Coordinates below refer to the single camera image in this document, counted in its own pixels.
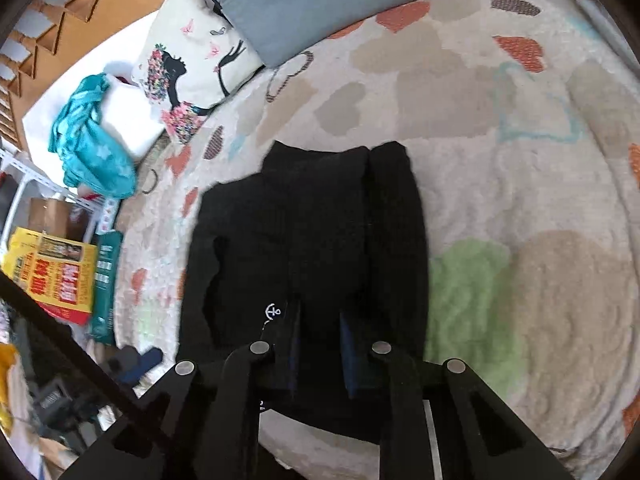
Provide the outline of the black pants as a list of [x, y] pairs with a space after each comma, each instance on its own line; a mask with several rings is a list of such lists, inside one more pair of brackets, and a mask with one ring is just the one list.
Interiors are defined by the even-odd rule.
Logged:
[[427, 310], [426, 229], [405, 147], [275, 143], [257, 174], [202, 196], [177, 356], [207, 364], [268, 341], [274, 410], [374, 442], [384, 386], [372, 344], [421, 359]]

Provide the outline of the green box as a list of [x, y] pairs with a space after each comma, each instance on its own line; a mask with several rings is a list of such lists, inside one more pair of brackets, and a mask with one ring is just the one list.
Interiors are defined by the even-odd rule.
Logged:
[[93, 340], [108, 346], [115, 344], [115, 284], [123, 238], [119, 231], [110, 231], [98, 236], [90, 333]]

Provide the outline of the yellow red box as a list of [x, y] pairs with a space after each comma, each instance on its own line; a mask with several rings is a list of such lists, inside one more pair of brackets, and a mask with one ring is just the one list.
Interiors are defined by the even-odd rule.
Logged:
[[96, 258], [94, 245], [17, 228], [2, 271], [54, 318], [86, 325], [92, 315]]

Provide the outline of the brown cardboard box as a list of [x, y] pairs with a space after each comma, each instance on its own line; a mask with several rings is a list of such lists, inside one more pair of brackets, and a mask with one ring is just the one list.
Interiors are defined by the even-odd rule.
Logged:
[[66, 237], [70, 204], [54, 198], [32, 198], [27, 227], [36, 232]]

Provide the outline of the teal star cloth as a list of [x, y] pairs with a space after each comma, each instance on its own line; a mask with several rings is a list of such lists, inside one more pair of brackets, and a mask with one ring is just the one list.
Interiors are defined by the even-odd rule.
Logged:
[[48, 151], [62, 162], [68, 188], [84, 184], [107, 198], [123, 200], [137, 185], [134, 161], [101, 126], [101, 104], [111, 87], [107, 74], [85, 77], [56, 116]]

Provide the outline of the white metal shelf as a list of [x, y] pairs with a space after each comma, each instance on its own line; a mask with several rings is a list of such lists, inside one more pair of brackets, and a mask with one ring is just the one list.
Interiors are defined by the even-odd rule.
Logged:
[[8, 214], [6, 215], [6, 223], [1, 232], [2, 247], [6, 246], [9, 240], [11, 226], [13, 226], [17, 208], [20, 206], [26, 186], [30, 182], [37, 182], [40, 188], [43, 188], [47, 192], [51, 192], [55, 196], [64, 198], [66, 202], [76, 204], [81, 206], [82, 209], [89, 211], [90, 220], [84, 238], [82, 239], [84, 243], [89, 243], [93, 234], [102, 235], [110, 232], [114, 228], [115, 218], [120, 204], [119, 200], [106, 198], [102, 195], [99, 195], [97, 198], [92, 198], [91, 200], [80, 197], [69, 188], [63, 188], [61, 185], [54, 183], [47, 176], [40, 174], [38, 170], [25, 164], [2, 148], [1, 169], [6, 170], [8, 167], [15, 168], [21, 174], [21, 177], [18, 178], [17, 189], [10, 203]]

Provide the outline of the heart pattern quilt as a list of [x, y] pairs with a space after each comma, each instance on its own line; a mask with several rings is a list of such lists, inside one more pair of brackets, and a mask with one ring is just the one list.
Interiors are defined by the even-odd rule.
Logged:
[[260, 72], [122, 205], [116, 341], [174, 359], [206, 188], [273, 141], [389, 140], [425, 214], [425, 359], [467, 362], [598, 478], [639, 417], [639, 81], [574, 0], [423, 0]]

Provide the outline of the white printed lady pillow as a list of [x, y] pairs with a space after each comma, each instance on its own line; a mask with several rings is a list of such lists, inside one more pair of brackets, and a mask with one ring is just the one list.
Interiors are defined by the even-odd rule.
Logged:
[[171, 141], [187, 144], [261, 67], [257, 53], [205, 0], [165, 0], [131, 77]]

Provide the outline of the wooden stair railing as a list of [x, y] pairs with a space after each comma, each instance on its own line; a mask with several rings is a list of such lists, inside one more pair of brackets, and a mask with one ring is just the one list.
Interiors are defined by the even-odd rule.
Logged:
[[1, 43], [1, 139], [23, 151], [24, 133], [12, 100], [22, 95], [22, 80], [36, 76], [37, 54], [54, 55], [66, 15], [87, 23], [98, 0], [27, 0]]

